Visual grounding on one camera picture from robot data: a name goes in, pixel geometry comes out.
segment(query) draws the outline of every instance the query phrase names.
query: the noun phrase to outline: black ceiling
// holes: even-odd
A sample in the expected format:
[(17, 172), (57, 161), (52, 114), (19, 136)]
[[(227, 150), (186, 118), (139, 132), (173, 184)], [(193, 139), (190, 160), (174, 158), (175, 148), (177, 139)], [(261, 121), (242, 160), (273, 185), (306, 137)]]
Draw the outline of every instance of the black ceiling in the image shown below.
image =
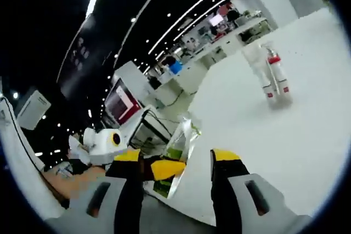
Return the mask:
[[(21, 94), (35, 85), (49, 99), (52, 107), (47, 119), (41, 120), (35, 131), (26, 131), (35, 151), (41, 151), (46, 163), (54, 165), (60, 155), (49, 153), (55, 149), (67, 150), (67, 136), (96, 123), (100, 118), (102, 98), (110, 86), (107, 79), (114, 71), (114, 55), (135, 17), (147, 0), (97, 0), (94, 16), (115, 44), (110, 58), (95, 73), (94, 83), (87, 89), (87, 98), (79, 105), (63, 97), (56, 78), (66, 51), (77, 30), (83, 23), (89, 0), (18, 0), (15, 30), (16, 47), (7, 60), (1, 61), (1, 76), (6, 82), (5, 95), (12, 91)], [(152, 0), (127, 38), (117, 61), (117, 67), (134, 58), (138, 62), (155, 63), (155, 53), (165, 48), (164, 42), (173, 43), (179, 33), (175, 27), (166, 38), (148, 55), (148, 51), (168, 28), (198, 0)], [(213, 6), (212, 0), (205, 0), (189, 15), (202, 14)], [(93, 118), (89, 118), (88, 109)]]

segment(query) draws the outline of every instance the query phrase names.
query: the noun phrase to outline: lab workstation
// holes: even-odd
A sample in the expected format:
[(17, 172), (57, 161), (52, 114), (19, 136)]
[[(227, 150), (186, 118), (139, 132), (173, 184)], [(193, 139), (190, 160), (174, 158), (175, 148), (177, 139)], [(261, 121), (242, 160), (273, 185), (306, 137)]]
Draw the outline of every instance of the lab workstation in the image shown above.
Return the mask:
[(0, 76), (4, 185), (41, 233), (319, 222), (351, 130), (349, 47), (330, 0), (54, 2), (33, 14), (56, 25), (24, 23), (28, 56)]

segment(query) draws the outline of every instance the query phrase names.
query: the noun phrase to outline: ceiling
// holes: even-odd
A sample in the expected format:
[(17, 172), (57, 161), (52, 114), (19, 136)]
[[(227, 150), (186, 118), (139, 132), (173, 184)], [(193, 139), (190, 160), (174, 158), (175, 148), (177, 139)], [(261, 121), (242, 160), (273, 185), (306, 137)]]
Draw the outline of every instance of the ceiling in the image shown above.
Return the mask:
[[(52, 103), (47, 118), (41, 120), (34, 131), (25, 131), (33, 149), (43, 152), (40, 157), (47, 165), (55, 165), (65, 158), (68, 149), (67, 137), (72, 131), (83, 130), (87, 125), (97, 124), (100, 119), (102, 99), (107, 96), (110, 79), (114, 71), (114, 55), (121, 48), (122, 41), (135, 17), (147, 0), (97, 0), (93, 12), (97, 23), (114, 44), (106, 63), (94, 73), (93, 82), (85, 87), (86, 98), (80, 103), (67, 101), (56, 84), (56, 78), (66, 51), (76, 32), (83, 23), (89, 0), (18, 0), (16, 7), (16, 47), (3, 60), (0, 70), (4, 83), (4, 94), (19, 92), (23, 95), (35, 85)], [(175, 27), (148, 55), (150, 48), (198, 0), (151, 0), (134, 23), (117, 60), (117, 67), (137, 59), (146, 64), (155, 63), (155, 54), (170, 47), (179, 34)], [(204, 0), (192, 12), (202, 14), (213, 6), (212, 0)], [(53, 150), (60, 153), (50, 155)]]

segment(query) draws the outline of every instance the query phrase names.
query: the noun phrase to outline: blue container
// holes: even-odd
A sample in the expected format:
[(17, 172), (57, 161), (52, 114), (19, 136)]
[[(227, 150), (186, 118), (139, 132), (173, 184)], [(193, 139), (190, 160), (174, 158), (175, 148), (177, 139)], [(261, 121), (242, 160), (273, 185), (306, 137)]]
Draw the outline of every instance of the blue container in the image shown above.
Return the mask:
[(177, 74), (179, 71), (182, 70), (182, 65), (179, 63), (179, 61), (175, 61), (175, 63), (169, 67), (169, 69), (174, 73)]

